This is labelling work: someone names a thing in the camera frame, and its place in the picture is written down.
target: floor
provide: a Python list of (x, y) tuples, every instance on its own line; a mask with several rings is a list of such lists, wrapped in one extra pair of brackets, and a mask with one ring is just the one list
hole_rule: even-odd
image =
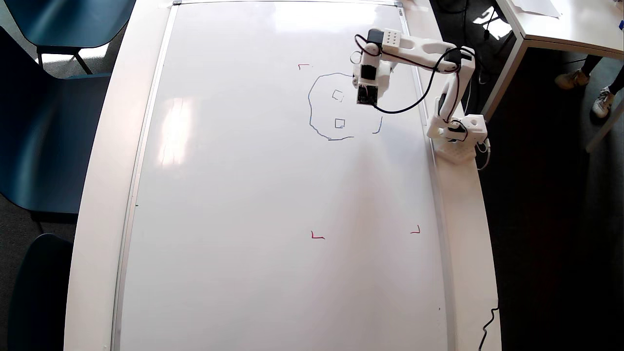
[[(482, 23), (492, 0), (431, 0), (445, 41), (467, 43), (487, 67), (473, 82), (468, 112), (478, 113), (513, 45), (505, 22)], [(0, 25), (36, 58), (0, 1)], [(94, 73), (111, 72), (123, 36), (81, 55)], [(553, 78), (582, 55), (529, 50), (488, 125), (492, 158), (481, 172), (497, 276), (503, 350), (623, 349), (623, 121), (590, 156), (584, 145), (600, 128), (589, 110), (622, 63), (604, 59), (584, 89), (563, 92)], [(84, 72), (70, 57), (44, 56), (56, 77)], [(75, 226), (42, 224), (73, 240)], [(39, 235), (27, 211), (0, 197), (0, 350), (6, 350), (7, 308), (28, 244)]]

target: white desk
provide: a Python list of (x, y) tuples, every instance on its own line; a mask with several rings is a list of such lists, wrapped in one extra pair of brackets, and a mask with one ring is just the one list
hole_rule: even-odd
[(624, 34), (618, 28), (622, 4), (613, 0), (552, 0), (559, 18), (522, 12), (511, 0), (497, 0), (516, 42), (485, 106), (492, 118), (526, 50), (541, 47), (623, 59)]
[[(137, 0), (104, 102), (74, 242), (67, 297), (65, 349), (110, 350), (120, 242), (141, 139), (145, 107), (169, 14), (166, 3)], [(406, 3), (412, 33), (441, 39), (426, 0)], [(421, 72), (425, 83), (429, 78)], [(441, 90), (445, 77), (432, 89)], [(426, 99), (431, 111), (434, 96)], [(475, 164), (453, 166), (436, 159), (445, 210), (443, 238), (451, 257), (457, 350), (475, 349), (481, 327), (497, 305), (487, 219)], [(500, 350), (498, 313), (484, 350)]]

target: robotic arm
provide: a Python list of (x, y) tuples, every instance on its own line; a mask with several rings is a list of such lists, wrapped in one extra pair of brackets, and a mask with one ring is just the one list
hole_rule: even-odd
[(427, 136), (434, 141), (436, 152), (453, 163), (460, 164), (475, 157), (474, 146), (483, 144), (487, 139), (483, 115), (453, 117), (475, 69), (471, 49), (459, 49), (453, 44), (433, 39), (405, 36), (391, 29), (371, 29), (365, 45), (360, 48), (362, 57), (353, 67), (353, 86), (358, 90), (358, 104), (372, 105), (385, 113), (409, 109), (385, 111), (377, 106), (378, 99), (388, 89), (390, 74), (397, 63), (448, 74), (442, 94), (436, 98), (433, 116), (427, 123)]

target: blue chair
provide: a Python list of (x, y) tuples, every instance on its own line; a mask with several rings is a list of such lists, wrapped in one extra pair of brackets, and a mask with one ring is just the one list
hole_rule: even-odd
[(28, 248), (9, 305), (9, 351), (62, 351), (73, 248), (52, 234)]
[(0, 48), (0, 193), (75, 220), (110, 76), (52, 77), (1, 27)]
[(74, 55), (91, 74), (78, 51), (111, 41), (122, 29), (135, 0), (4, 0), (24, 37), (42, 54)]

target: sneaker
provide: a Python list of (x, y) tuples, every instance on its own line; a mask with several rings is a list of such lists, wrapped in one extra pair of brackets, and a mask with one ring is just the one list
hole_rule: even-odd
[(588, 83), (589, 77), (580, 69), (570, 73), (559, 74), (557, 78), (555, 78), (555, 84), (563, 90), (586, 86)]
[(604, 87), (600, 91), (598, 98), (593, 102), (592, 112), (596, 114), (598, 118), (605, 118), (609, 113), (611, 104), (613, 104), (613, 98), (615, 95), (611, 94), (609, 87)]

